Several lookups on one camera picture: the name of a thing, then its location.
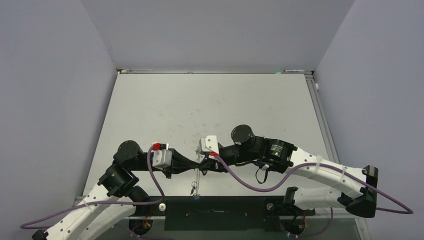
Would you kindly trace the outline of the large grey keyring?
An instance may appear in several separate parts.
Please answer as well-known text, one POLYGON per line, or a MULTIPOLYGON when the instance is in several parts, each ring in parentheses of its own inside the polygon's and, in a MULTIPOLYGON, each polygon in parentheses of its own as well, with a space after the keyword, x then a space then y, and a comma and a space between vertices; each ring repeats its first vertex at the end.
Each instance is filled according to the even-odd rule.
MULTIPOLYGON (((196 162, 198 164, 200 164, 201 161, 202 161, 202 159, 203 159, 202 158, 203 155, 200 153, 200 148, 198 147, 195 152, 196 152, 196 155, 197 155, 196 162)), ((200 170, 196 169, 195 170, 195 173, 196 173, 195 180, 191 183, 191 192, 190 192, 190 195, 193 198, 200 197, 200 194, 199 194, 199 183, 200 183, 201 172, 200 172, 200 170)))

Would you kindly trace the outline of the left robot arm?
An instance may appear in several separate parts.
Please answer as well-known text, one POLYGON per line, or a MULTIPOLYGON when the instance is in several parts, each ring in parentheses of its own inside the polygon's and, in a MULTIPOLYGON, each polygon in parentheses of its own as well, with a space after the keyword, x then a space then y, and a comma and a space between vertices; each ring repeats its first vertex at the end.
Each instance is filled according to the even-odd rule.
POLYGON ((78 205, 60 211, 65 216, 52 226, 40 227, 33 240, 94 240, 123 218, 147 211, 165 212, 166 198, 154 175, 161 171, 172 174, 194 170, 199 164, 182 156, 167 144, 154 143, 144 152, 138 143, 127 140, 120 144, 111 166, 98 179, 92 190, 78 205), (151 198, 139 185, 134 171, 148 171, 159 190, 151 198))

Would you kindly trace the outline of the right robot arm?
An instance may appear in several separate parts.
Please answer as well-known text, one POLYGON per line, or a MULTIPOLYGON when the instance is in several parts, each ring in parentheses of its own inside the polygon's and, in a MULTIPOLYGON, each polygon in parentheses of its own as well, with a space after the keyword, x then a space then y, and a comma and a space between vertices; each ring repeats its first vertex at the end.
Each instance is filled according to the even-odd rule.
POLYGON ((367 165, 363 168, 347 167, 313 155, 292 143, 256 136, 250 126, 242 124, 231 131, 233 145, 222 146, 215 135, 202 137, 198 151, 206 157, 201 171, 230 173, 239 183, 260 192, 258 187, 249 186, 230 170, 231 165, 254 164, 259 170, 284 174, 274 187, 279 188, 290 175, 297 175, 321 183, 322 187, 289 187, 284 195, 282 207, 289 214, 299 210, 315 208, 339 208, 348 213, 373 218, 377 211, 378 168, 367 165))

